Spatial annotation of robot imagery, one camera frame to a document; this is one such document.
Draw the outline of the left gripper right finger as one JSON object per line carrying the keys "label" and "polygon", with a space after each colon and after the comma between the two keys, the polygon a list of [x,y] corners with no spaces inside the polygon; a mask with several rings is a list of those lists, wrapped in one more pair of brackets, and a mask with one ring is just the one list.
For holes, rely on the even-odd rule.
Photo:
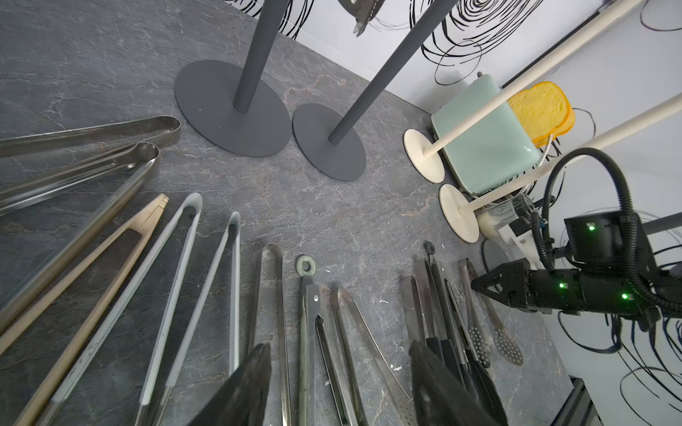
{"label": "left gripper right finger", "polygon": [[426,344],[413,341],[408,353],[418,425],[497,425]]}

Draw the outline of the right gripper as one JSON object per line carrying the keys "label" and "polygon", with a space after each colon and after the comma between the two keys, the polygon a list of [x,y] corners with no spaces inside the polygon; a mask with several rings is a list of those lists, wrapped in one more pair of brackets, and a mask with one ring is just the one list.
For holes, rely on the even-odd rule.
{"label": "right gripper", "polygon": [[666,285],[638,215],[602,212],[565,220],[564,248],[572,268],[534,270],[522,259],[473,279],[472,290],[525,312],[596,312],[636,321],[649,330],[666,308],[630,283],[632,271],[646,290]]}

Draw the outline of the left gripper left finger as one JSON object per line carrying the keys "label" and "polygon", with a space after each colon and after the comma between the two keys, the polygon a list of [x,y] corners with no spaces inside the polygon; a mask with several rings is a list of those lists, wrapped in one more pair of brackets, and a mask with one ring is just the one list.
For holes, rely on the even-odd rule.
{"label": "left gripper left finger", "polygon": [[271,374],[271,345],[258,344],[188,425],[262,425]]}

